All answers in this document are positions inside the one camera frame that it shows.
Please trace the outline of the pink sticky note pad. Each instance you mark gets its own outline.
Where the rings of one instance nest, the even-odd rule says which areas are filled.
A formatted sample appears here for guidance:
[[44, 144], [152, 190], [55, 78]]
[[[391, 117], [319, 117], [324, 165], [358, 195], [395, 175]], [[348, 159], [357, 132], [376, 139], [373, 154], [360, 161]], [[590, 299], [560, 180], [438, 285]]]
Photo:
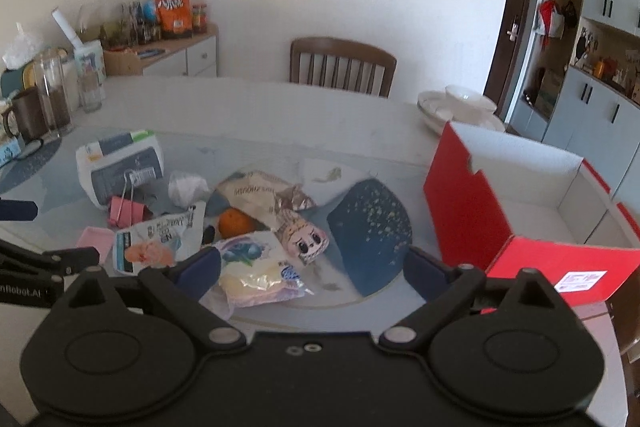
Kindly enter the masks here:
[[77, 239], [76, 247], [94, 248], [100, 256], [100, 262], [104, 263], [112, 251], [114, 240], [115, 233], [110, 229], [87, 227]]

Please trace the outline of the chicken breast pouch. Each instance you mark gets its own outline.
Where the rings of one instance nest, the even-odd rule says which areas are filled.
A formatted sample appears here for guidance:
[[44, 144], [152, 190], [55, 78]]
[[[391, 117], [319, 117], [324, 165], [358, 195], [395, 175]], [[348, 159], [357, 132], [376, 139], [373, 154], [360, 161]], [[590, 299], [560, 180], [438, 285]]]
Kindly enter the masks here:
[[137, 275], [145, 268], [171, 268], [196, 254], [202, 245], [205, 202], [120, 230], [112, 249], [113, 268]]

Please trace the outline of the blueberry bread package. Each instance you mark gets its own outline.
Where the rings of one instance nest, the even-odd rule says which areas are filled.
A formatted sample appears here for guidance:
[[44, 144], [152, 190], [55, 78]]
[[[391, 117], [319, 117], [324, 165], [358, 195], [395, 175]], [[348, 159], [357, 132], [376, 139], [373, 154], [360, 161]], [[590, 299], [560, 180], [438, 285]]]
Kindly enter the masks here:
[[200, 303], [218, 317], [228, 319], [236, 309], [312, 295], [272, 232], [223, 239], [214, 247], [221, 257], [220, 277]]

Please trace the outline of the orange tangerine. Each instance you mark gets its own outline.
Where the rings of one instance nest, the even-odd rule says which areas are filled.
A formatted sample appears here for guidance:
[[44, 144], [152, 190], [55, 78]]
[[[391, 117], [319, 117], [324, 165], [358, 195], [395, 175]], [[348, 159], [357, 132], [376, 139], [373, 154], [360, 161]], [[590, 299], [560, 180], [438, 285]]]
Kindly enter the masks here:
[[228, 208], [218, 218], [218, 231], [223, 239], [252, 233], [257, 230], [256, 221], [242, 210]]

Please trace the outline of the pink binder clip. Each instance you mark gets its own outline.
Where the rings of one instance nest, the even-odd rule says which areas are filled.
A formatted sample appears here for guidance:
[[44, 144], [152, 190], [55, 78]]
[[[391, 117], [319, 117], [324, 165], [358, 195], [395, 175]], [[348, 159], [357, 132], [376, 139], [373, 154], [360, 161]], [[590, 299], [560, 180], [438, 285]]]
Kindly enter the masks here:
[[107, 223], [115, 229], [126, 229], [152, 218], [152, 212], [143, 202], [134, 199], [134, 192], [143, 179], [134, 170], [124, 172], [124, 186], [108, 205]]

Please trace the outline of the silver foil snack bag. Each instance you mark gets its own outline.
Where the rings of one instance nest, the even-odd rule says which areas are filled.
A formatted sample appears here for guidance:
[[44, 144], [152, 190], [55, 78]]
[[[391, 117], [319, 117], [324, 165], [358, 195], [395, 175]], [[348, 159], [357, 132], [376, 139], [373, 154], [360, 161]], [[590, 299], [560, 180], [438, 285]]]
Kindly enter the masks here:
[[281, 228], [291, 212], [316, 207], [299, 184], [286, 182], [262, 170], [235, 172], [220, 182], [216, 191], [232, 208], [241, 210], [266, 228]]

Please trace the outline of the white green tissue pack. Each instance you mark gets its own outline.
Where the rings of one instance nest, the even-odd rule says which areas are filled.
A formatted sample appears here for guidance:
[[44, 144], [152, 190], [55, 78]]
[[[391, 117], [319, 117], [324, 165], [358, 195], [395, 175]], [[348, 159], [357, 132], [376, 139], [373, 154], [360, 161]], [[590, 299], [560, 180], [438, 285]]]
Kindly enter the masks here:
[[113, 196], [162, 179], [165, 172], [164, 154], [151, 130], [83, 145], [76, 150], [76, 165], [80, 186], [100, 209], [110, 205]]

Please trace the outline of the dark brown mug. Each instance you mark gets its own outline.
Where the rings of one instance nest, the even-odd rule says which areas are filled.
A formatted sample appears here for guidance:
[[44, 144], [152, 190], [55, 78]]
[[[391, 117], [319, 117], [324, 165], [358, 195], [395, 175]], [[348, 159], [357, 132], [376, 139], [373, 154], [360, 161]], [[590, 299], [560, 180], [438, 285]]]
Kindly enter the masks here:
[[36, 87], [18, 92], [12, 98], [10, 107], [2, 114], [2, 124], [6, 135], [11, 138], [20, 136], [25, 143], [41, 139], [49, 133]]

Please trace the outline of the red white cardboard box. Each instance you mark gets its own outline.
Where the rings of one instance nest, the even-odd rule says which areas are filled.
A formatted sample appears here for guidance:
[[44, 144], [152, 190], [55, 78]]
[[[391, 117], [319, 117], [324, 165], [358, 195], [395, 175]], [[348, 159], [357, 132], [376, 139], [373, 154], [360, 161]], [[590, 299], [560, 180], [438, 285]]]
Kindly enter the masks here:
[[446, 124], [424, 182], [442, 261], [510, 279], [547, 277], [573, 307], [611, 299], [639, 273], [639, 225], [573, 153]]

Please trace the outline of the glass jar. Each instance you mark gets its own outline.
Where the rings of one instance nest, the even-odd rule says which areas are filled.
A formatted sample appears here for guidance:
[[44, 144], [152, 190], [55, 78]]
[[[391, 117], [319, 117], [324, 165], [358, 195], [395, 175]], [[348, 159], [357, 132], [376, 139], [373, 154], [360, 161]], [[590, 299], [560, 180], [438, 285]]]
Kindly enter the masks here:
[[60, 54], [47, 48], [34, 58], [36, 87], [44, 120], [53, 135], [62, 136], [72, 129], [72, 118], [64, 89]]

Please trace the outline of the stacked white plates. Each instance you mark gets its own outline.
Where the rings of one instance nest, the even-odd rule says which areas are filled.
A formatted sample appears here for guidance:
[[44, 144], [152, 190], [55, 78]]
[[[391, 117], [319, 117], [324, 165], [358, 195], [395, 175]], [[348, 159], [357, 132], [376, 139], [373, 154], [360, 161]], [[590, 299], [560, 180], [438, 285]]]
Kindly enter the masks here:
[[427, 90], [421, 92], [418, 95], [416, 106], [420, 110], [421, 118], [426, 127], [438, 135], [442, 134], [447, 122], [453, 121], [497, 132], [506, 131], [506, 126], [494, 114], [475, 120], [457, 118], [454, 116], [450, 103], [446, 99], [446, 94], [442, 91]]

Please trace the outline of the white sideboard cabinet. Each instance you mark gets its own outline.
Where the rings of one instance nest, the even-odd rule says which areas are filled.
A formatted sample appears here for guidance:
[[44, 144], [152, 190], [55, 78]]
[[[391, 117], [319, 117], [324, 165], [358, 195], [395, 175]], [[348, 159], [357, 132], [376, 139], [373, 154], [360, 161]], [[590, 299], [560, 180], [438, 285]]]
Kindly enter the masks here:
[[160, 40], [119, 51], [104, 51], [106, 75], [203, 77], [218, 76], [218, 27], [209, 23], [204, 34]]

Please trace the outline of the brown wooden chair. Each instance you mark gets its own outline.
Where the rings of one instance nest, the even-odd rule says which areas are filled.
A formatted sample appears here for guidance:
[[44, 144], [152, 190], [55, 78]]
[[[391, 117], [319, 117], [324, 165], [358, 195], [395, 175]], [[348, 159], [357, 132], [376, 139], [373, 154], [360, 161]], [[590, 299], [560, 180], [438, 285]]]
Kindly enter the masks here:
[[367, 43], [302, 37], [290, 47], [290, 83], [388, 98], [396, 58]]

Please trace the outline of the brown wooden door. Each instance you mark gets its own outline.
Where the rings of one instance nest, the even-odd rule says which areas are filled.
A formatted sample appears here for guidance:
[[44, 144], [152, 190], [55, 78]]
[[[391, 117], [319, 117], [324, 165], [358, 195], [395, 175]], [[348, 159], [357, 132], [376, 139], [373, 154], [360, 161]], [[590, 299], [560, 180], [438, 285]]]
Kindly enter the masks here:
[[494, 57], [485, 84], [484, 95], [496, 106], [496, 115], [506, 120], [521, 68], [521, 50], [525, 48], [525, 28], [533, 14], [532, 0], [506, 0], [498, 33]]

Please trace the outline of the grey wall cabinet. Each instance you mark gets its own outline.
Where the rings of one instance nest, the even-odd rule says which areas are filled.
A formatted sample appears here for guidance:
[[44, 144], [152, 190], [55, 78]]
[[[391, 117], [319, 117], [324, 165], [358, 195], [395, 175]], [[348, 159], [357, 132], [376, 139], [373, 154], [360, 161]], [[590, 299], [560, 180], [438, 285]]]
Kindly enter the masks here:
[[509, 127], [589, 161], [639, 210], [639, 0], [540, 0]]

